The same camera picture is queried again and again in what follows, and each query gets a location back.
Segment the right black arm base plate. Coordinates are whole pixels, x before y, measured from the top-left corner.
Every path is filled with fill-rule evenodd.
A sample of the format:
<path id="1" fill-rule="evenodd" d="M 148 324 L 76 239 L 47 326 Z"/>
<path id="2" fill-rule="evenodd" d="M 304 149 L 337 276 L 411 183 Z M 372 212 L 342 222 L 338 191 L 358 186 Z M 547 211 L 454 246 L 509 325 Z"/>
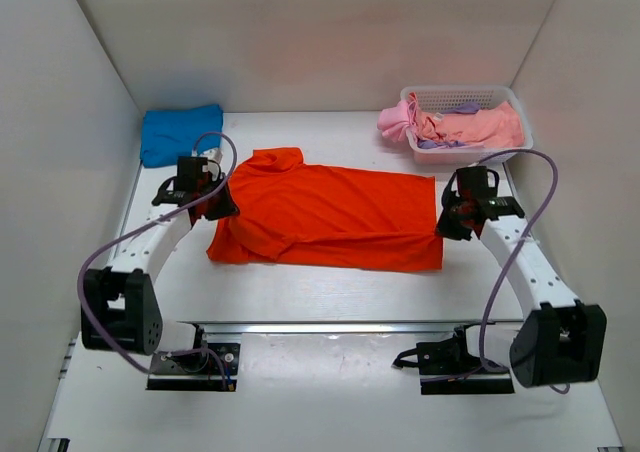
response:
<path id="1" fill-rule="evenodd" d="M 417 342 L 400 352 L 392 366 L 416 369 L 422 396 L 510 395 L 515 393 L 511 376 L 487 371 L 466 345 L 451 337 L 438 342 Z"/>

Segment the orange t-shirt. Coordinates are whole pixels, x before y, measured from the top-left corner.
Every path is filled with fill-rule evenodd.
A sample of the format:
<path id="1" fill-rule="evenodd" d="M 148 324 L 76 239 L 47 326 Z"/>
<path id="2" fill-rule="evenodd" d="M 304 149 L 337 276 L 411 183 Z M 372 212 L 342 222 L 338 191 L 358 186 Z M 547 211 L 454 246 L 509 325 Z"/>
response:
<path id="1" fill-rule="evenodd" d="M 229 186 L 239 213 L 218 221 L 207 250 L 213 262 L 442 267 L 432 177 L 307 164 L 291 147 L 254 151 Z"/>

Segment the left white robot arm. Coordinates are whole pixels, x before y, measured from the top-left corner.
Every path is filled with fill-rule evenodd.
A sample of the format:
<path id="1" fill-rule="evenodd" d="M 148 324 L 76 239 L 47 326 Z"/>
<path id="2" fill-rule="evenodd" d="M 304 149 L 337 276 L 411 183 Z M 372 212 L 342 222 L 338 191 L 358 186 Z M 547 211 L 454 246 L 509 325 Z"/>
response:
<path id="1" fill-rule="evenodd" d="M 235 216 L 227 175 L 205 157 L 181 157 L 157 189 L 144 225 L 102 269 L 81 273 L 82 341 L 88 349 L 170 354 L 188 370 L 208 361 L 200 326 L 164 319 L 154 291 L 178 243 L 201 219 Z"/>

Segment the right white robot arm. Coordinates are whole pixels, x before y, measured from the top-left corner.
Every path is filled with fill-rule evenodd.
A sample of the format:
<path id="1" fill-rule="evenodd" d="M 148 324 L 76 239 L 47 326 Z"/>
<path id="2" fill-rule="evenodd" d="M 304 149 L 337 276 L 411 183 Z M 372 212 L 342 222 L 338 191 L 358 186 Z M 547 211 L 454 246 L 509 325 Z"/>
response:
<path id="1" fill-rule="evenodd" d="M 442 194 L 436 231 L 457 241 L 477 237 L 520 305 L 523 323 L 512 330 L 485 311 L 477 324 L 458 326 L 444 340 L 419 342 L 392 365 L 415 368 L 424 384 L 460 382 L 476 373 L 510 374 L 525 388 L 594 381 L 607 318 L 562 281 L 537 242 L 517 200 L 498 193 L 499 175 L 482 165 L 457 169 Z"/>

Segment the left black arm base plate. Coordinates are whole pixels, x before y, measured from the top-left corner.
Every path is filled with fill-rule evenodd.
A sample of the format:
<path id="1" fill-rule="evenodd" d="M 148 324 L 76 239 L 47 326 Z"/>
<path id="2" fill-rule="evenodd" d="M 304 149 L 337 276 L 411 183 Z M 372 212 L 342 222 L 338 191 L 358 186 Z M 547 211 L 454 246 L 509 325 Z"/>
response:
<path id="1" fill-rule="evenodd" d="M 237 389 L 241 358 L 240 342 L 209 342 L 209 353 L 183 356 L 155 355 L 149 391 L 223 392 Z"/>

